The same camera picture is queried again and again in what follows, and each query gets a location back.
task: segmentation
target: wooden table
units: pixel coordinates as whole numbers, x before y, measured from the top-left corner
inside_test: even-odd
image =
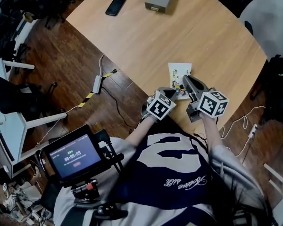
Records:
[[[170,86],[168,62],[192,63],[192,75],[223,92],[230,103],[221,128],[258,77],[266,55],[240,21],[217,0],[172,0],[169,14],[146,10],[145,0],[127,0],[107,16],[112,0],[85,0],[67,18],[144,92]],[[171,117],[188,133],[203,132],[177,101]]]

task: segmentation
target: wooden floor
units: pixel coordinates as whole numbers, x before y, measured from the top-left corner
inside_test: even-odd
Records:
[[[75,4],[71,4],[64,16],[67,17],[81,2],[82,0],[76,0]],[[70,110],[81,103],[92,90],[95,76],[100,72],[98,60],[102,53],[68,22],[54,23],[51,30],[47,30],[44,24],[44,20],[40,21],[27,39],[27,44],[32,49],[25,56],[24,62],[35,65],[35,70],[30,73],[21,71],[19,75],[13,76],[12,81],[35,83],[42,85],[44,90],[56,81],[58,87],[54,91],[52,103],[57,108]],[[115,68],[118,69],[106,57],[103,59],[104,73]],[[135,127],[140,119],[140,108],[146,94],[120,70],[105,79],[103,87],[117,99],[120,113],[126,122]],[[253,107],[264,104],[264,94],[253,102],[247,96],[225,125],[225,131],[227,132],[234,120]],[[243,129],[243,120],[233,126],[224,143],[234,154],[238,154],[244,147],[252,125],[258,124],[262,113],[263,108],[259,108],[248,116],[249,125],[246,130]],[[111,137],[120,138],[126,138],[132,129],[118,115],[115,101],[102,90],[100,95],[94,95],[83,108],[72,110],[66,120],[59,121],[44,141],[59,137],[84,124],[88,124],[93,132],[104,128]],[[31,136],[26,137],[24,151],[33,148],[47,131],[46,126],[37,127]],[[283,175],[283,125],[276,121],[268,122],[256,132],[255,138],[239,159],[260,182],[272,206],[275,206],[281,197],[269,185],[268,180],[272,177],[263,168],[263,164],[269,163]]]

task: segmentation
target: black smartphone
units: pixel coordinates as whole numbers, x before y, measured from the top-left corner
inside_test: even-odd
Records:
[[[110,16],[116,16],[125,2],[126,0],[113,0],[106,10],[106,14]]]

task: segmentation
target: screen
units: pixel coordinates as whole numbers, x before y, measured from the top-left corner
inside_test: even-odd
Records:
[[[106,14],[117,15],[125,1],[126,0],[113,0],[106,11]]]
[[[68,177],[100,161],[88,135],[50,153],[50,157],[61,178]]]

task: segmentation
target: touchscreen display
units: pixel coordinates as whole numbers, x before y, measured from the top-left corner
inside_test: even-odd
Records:
[[[51,152],[50,157],[61,178],[100,161],[100,156],[87,134]]]

